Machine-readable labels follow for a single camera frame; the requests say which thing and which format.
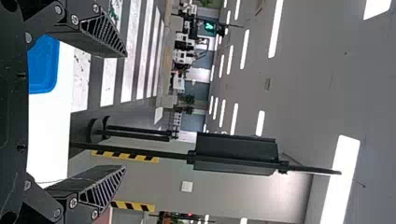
hazard stripe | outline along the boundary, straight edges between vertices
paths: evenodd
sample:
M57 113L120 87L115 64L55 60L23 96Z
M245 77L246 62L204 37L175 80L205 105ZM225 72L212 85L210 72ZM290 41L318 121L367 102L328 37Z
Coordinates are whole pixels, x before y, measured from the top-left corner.
M136 154L129 153L119 153L119 152L108 152L108 151L92 151L93 156L97 157L107 157L111 159L117 160L127 160L127 161L143 161L143 162L151 162L151 163L160 163L160 158L158 157L150 157L150 156L141 156Z
M115 201L111 202L111 206L113 208L119 209L128 209L134 211L141 211L141 212L155 212L155 205L149 203L131 203L131 202L123 202L123 201Z

white ceiling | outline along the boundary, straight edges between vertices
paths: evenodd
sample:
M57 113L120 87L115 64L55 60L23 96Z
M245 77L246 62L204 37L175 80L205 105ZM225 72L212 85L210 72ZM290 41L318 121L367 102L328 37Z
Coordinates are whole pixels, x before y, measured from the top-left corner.
M228 0L233 6L236 0ZM237 23L250 29L247 64L239 69L245 30L231 28L218 58L234 45L230 75L219 60L210 95L227 99L223 128L207 118L213 133L229 132L239 103L236 134L253 135L264 110L264 135L305 165L332 167L340 134L361 140L361 152L345 223L392 223L396 180L396 19L390 11L364 21L366 0L285 0L276 56L268 59L275 0L241 1ZM225 21L226 10L221 11ZM272 79L270 91L265 79ZM364 189L358 182L366 185ZM305 223L318 224L328 177L316 176Z

screw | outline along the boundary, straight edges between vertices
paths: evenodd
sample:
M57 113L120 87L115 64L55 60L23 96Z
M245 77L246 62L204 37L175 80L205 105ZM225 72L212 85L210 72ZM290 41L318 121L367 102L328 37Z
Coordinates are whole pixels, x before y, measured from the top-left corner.
M24 191L30 189L32 187L32 182L29 180L25 180L25 186L24 186Z
M78 25L79 20L78 20L78 17L76 15L72 15L72 23L75 24L75 25Z
M73 198L73 199L70 201L69 207L70 207L71 209L73 209L73 208L75 208L75 207L77 206L77 204L78 204L77 198Z
M53 213L53 217L57 218L57 217L59 217L60 215L61 215L61 209L58 208L58 209L56 209L55 212Z
M62 9L61 9L61 7L56 6L56 7L55 7L55 12L56 12L56 14L61 15L61 14L62 14Z
M98 210L94 210L91 214L92 220L96 220L99 216Z
M93 4L93 12L94 13L99 13L99 6L96 4Z
M33 40L32 36L29 33L25 33L26 43L30 44Z

ceiling light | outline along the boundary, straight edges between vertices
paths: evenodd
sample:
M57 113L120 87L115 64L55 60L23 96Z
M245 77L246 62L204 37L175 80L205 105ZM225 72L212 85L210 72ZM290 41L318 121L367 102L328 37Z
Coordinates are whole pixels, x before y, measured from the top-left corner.
M209 115L212 114L212 109L213 109L213 96L210 97Z
M384 13L390 9L392 0L367 0L366 9L364 9L364 20Z
M248 39L250 36L250 30L245 31L245 38L244 38L244 47L242 47L242 57L241 57L241 69L245 68L245 62L247 59L247 53L248 53Z
M270 42L270 50L268 51L268 58L275 57L277 37L279 35L279 28L280 28L280 19L282 17L283 2L284 2L284 0L276 1L274 24L273 24L272 34L271 34L271 42Z
M227 12L227 21L226 21L227 25L230 24L230 20L231 20L231 10L228 10L228 12Z
M233 18L237 21L239 17L239 8L241 7L241 0L236 0L236 6L235 6L235 15L233 15Z
M233 105L233 120L231 121L230 135L235 134L236 119L238 118L238 108L239 108L239 104Z
M219 121L219 127L222 128L223 121L224 121L224 112L225 112L225 105L227 104L226 100L222 101L221 104L221 113L220 113L220 121Z
M222 70L223 70L223 67L224 67L224 54L221 55L220 70L219 70L219 78L222 77Z
M215 65L212 65L212 71L210 72L210 82L213 81L213 74L215 73Z
M230 53L228 55L227 75L231 73L231 65L233 64L233 45L230 46Z
M264 127L265 121L265 111L260 111L259 116L257 118L257 126L256 126L256 135L261 137L262 136L262 129Z
M218 103L219 103L219 97L216 97L216 100L215 100L215 111L213 112L213 119L216 119L216 116L218 114Z
M341 175L330 178L320 224L342 224L355 174L361 141L344 135L338 137L332 168Z

